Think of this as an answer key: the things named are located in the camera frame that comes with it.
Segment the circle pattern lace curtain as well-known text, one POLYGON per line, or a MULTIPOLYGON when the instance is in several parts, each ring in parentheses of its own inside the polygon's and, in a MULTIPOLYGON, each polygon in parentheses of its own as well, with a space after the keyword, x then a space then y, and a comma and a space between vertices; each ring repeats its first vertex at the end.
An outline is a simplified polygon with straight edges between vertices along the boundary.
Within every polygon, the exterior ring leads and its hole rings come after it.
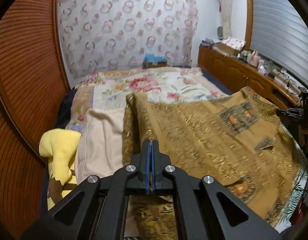
POLYGON ((143 65, 146 55, 189 66, 196 0, 58 0, 60 43, 69 74, 143 65))

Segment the dark blue bed sheet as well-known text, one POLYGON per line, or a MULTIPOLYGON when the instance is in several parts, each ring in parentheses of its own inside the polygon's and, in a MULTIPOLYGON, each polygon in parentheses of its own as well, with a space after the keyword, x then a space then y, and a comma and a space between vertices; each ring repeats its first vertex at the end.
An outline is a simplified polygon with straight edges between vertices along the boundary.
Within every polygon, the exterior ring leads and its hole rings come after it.
POLYGON ((220 81, 213 75, 211 75, 207 70, 201 69, 201 71, 203 76, 211 83, 213 83, 219 90, 221 90, 225 94, 232 95, 232 92, 228 90, 222 83, 220 83, 220 81))

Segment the cardboard box with blue cloth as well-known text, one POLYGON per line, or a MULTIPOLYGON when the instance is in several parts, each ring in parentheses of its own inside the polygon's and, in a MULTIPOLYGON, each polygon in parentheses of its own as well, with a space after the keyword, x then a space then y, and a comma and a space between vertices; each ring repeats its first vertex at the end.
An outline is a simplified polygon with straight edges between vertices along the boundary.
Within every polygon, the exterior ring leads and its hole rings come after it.
POLYGON ((146 53, 143 61, 143 68, 158 68, 158 67, 166 67, 167 60, 162 56, 155 56, 153 54, 146 53))

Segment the beige side curtain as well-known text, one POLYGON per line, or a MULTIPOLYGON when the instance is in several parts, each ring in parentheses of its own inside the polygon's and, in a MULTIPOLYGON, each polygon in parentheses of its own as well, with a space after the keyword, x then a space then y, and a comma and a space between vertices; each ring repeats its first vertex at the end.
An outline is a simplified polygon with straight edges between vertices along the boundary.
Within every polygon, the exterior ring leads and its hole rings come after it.
POLYGON ((227 39, 232 36, 231 31, 231 15, 232 15, 232 0, 220 0, 221 5, 221 18, 223 39, 227 39))

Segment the grey window blind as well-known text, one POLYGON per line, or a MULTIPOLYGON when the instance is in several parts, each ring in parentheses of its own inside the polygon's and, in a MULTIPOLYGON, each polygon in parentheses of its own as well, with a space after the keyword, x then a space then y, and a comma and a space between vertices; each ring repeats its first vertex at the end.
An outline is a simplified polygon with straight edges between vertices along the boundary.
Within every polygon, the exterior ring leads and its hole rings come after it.
POLYGON ((308 28, 288 0, 253 0, 250 47, 308 88, 308 28))

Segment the palm leaf print blanket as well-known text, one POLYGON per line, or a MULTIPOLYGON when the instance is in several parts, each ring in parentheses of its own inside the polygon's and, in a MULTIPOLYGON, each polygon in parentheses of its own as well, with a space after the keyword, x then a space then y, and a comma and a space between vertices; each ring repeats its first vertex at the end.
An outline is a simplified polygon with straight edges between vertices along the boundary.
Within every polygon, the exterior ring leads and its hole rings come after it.
POLYGON ((287 204, 283 208, 281 212, 280 219, 275 226, 275 229, 278 232, 283 231, 284 229, 291 226, 290 218, 292 217, 293 212, 296 210, 298 203, 301 200, 302 194, 305 191, 305 187, 308 181, 308 161, 301 150, 299 144, 296 142, 292 134, 288 131, 288 129, 282 124, 283 129, 287 132, 287 134, 293 139, 294 146, 296 147, 298 157, 300 157, 300 168, 294 177, 293 187, 288 198, 287 204))

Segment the beige folded cloth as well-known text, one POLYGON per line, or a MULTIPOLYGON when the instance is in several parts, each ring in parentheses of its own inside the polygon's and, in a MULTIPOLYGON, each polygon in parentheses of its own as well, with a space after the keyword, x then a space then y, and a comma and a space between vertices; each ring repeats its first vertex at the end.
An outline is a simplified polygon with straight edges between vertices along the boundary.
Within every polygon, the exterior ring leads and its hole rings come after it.
POLYGON ((74 171, 77 183, 89 176, 104 178, 123 166, 124 108, 89 109, 79 139, 74 171))

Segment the floral cream blanket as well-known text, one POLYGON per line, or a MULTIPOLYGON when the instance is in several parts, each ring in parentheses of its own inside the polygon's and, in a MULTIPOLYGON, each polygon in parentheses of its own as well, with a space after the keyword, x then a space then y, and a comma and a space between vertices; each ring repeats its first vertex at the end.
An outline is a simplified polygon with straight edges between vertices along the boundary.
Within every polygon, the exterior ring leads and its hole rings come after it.
POLYGON ((182 103, 227 95, 206 79, 200 68, 159 67, 86 75, 76 86, 70 121, 66 128, 80 132, 90 108, 124 108, 126 95, 144 92, 154 102, 182 103))

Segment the cardboard box floral cover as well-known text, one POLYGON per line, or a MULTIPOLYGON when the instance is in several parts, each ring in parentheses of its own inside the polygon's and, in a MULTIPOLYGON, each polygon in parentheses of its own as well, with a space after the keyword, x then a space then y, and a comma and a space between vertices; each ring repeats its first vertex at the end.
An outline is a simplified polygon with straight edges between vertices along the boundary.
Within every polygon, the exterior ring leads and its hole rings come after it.
POLYGON ((217 48, 230 56, 237 56, 244 48, 245 44, 245 41, 230 36, 227 39, 218 42, 217 48))

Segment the pink kettle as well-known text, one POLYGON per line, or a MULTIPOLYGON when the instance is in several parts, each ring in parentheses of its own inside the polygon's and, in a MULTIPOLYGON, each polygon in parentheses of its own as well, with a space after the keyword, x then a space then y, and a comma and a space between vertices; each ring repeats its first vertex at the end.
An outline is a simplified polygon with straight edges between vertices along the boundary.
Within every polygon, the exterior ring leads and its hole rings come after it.
POLYGON ((259 55, 258 51, 254 50, 249 58, 249 64, 253 67, 258 67, 259 55))

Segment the golden brown patterned garment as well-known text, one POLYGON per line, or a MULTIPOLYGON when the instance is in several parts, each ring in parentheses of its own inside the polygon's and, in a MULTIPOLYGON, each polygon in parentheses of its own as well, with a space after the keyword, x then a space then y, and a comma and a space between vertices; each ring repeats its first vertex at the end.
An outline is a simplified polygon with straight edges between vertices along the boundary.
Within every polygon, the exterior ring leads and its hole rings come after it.
POLYGON ((191 102, 155 102, 126 96, 123 163, 144 142, 158 143, 175 168, 212 176, 275 229, 301 169, 301 152, 277 116, 277 107, 242 88, 230 96, 191 102))

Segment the yellow plush toy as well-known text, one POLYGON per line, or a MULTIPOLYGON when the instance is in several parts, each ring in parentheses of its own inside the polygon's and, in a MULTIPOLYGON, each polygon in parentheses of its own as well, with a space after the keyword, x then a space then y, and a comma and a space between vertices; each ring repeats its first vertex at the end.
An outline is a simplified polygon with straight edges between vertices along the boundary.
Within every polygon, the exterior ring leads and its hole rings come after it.
POLYGON ((49 210, 78 185, 74 162, 80 137, 81 133, 77 131, 55 128, 45 132, 40 139, 40 156, 48 160, 49 210))

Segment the wooden sideboard cabinet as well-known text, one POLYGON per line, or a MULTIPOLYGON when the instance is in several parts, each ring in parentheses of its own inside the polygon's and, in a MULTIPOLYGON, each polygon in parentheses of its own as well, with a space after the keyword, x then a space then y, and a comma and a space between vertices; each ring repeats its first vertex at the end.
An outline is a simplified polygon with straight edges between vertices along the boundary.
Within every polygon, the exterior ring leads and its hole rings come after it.
POLYGON ((287 89, 275 82, 274 79, 260 74, 256 68, 247 63, 200 46, 198 65, 232 93, 249 86, 257 94, 282 109, 297 106, 297 98, 287 89))

